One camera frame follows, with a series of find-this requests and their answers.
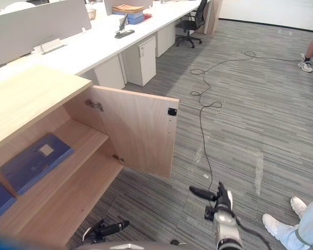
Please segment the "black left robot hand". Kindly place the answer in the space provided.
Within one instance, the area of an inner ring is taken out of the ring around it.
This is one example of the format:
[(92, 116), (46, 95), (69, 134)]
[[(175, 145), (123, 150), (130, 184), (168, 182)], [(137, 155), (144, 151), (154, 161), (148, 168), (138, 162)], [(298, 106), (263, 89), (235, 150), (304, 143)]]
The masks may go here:
[(101, 219), (95, 226), (94, 230), (96, 231), (97, 235), (100, 237), (106, 237), (112, 234), (115, 234), (130, 225), (128, 220), (121, 221), (119, 223), (111, 224), (106, 226), (104, 224), (104, 220)]

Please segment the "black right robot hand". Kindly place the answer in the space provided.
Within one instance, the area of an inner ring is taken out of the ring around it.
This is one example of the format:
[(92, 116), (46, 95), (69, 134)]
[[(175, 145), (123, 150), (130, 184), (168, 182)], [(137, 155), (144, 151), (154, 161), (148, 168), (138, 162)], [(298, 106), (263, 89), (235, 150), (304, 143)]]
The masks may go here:
[(229, 192), (225, 188), (222, 182), (219, 182), (217, 193), (213, 193), (209, 190), (201, 189), (198, 187), (190, 186), (189, 190), (199, 198), (205, 199), (210, 202), (215, 202), (217, 207), (225, 207), (233, 210), (232, 197), (229, 197)]

